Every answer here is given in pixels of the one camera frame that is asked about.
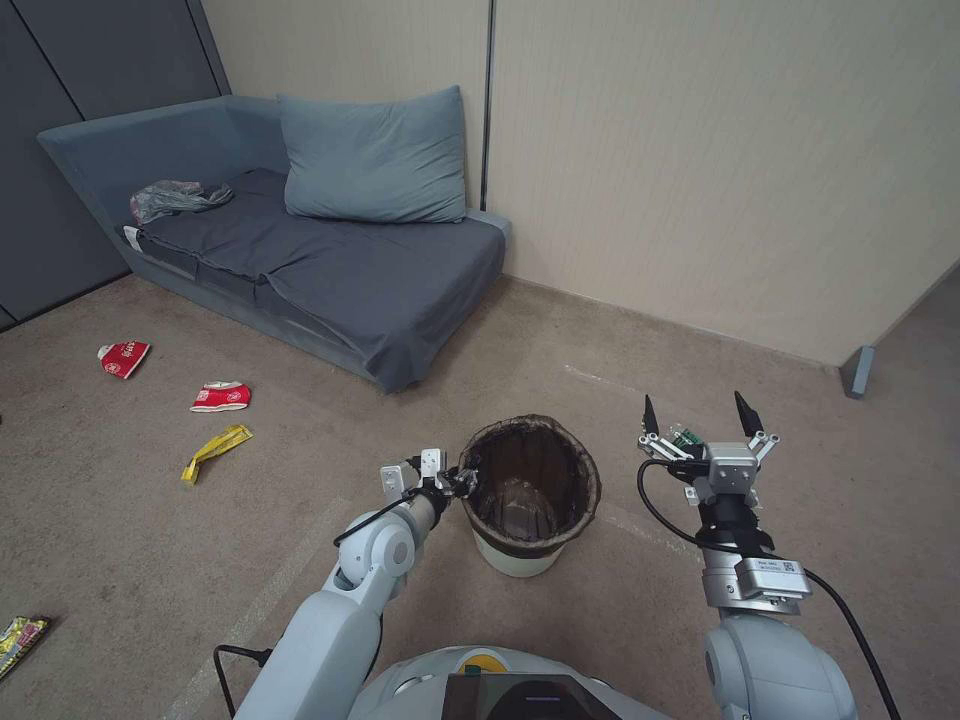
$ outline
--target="red and white carton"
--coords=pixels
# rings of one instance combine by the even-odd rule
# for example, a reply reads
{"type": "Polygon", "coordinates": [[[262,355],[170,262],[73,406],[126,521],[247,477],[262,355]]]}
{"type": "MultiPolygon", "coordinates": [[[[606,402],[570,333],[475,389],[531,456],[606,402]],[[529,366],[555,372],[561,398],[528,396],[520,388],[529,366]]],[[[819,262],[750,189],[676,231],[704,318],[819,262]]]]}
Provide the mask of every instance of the red and white carton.
{"type": "Polygon", "coordinates": [[[222,380],[207,383],[190,410],[193,412],[220,412],[222,410],[242,410],[250,404],[250,388],[239,382],[222,380]]]}
{"type": "Polygon", "coordinates": [[[106,372],[126,380],[137,369],[149,349],[150,343],[130,340],[104,345],[97,351],[97,357],[106,372]]]}

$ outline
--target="blue pillow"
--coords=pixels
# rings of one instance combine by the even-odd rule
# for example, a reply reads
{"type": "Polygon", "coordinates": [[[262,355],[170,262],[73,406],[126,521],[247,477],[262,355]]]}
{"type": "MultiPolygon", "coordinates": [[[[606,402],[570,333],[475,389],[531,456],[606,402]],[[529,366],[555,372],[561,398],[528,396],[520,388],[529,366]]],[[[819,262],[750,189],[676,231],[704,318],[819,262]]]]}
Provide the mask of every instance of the blue pillow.
{"type": "Polygon", "coordinates": [[[373,105],[279,98],[291,215],[382,223],[463,219],[458,86],[373,105]]]}

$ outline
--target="yellow wrapper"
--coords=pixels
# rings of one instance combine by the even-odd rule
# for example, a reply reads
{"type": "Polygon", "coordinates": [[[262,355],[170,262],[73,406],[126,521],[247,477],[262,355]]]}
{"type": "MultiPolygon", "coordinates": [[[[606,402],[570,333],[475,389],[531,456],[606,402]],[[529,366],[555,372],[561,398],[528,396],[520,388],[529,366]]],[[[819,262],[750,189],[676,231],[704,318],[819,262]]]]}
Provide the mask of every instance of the yellow wrapper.
{"type": "Polygon", "coordinates": [[[194,453],[190,464],[183,469],[183,474],[180,475],[180,479],[187,483],[187,485],[196,485],[197,475],[200,473],[200,463],[217,455],[223,455],[227,450],[232,450],[240,443],[252,437],[253,433],[250,432],[245,425],[231,425],[194,453]]]}
{"type": "Polygon", "coordinates": [[[28,618],[18,615],[0,634],[0,678],[6,675],[27,650],[40,639],[50,621],[46,618],[28,618]]]}

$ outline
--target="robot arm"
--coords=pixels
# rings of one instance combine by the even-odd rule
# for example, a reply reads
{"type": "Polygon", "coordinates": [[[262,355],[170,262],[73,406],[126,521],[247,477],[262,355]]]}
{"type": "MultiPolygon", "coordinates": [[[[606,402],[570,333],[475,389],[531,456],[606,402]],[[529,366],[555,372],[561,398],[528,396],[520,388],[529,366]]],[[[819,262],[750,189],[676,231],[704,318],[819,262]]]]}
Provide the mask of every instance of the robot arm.
{"type": "MultiPolygon", "coordinates": [[[[416,473],[403,468],[404,477],[395,479],[407,487],[389,509],[361,515],[337,539],[339,562],[297,609],[237,718],[347,717],[376,660],[384,607],[403,588],[450,497],[468,494],[476,483],[470,471],[448,477],[439,450],[424,450],[421,458],[418,486],[409,487],[416,473]]],[[[400,473],[400,466],[381,472],[388,495],[394,468],[400,473]]]]}
{"type": "MultiPolygon", "coordinates": [[[[705,641],[714,700],[724,720],[856,720],[853,695],[833,658],[771,617],[799,615],[811,589],[800,563],[771,555],[773,540],[753,512],[760,461],[780,438],[764,432],[740,393],[736,401],[748,441],[703,443],[679,428],[662,438],[649,397],[639,439],[687,483],[686,500],[700,513],[700,531],[689,539],[701,547],[704,595],[721,618],[705,641]]],[[[649,508],[642,479],[641,469],[638,487],[649,508]]]]}

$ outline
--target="metal leg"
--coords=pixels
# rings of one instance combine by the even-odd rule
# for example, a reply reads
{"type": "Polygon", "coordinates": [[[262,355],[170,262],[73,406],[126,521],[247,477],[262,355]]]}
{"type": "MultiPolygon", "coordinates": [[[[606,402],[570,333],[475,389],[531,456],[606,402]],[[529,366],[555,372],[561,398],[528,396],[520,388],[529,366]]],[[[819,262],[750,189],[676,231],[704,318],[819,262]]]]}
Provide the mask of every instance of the metal leg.
{"type": "Polygon", "coordinates": [[[877,349],[872,345],[864,345],[857,350],[850,359],[840,366],[840,379],[843,381],[843,392],[847,397],[859,400],[867,390],[867,378],[870,376],[870,366],[877,349]]]}

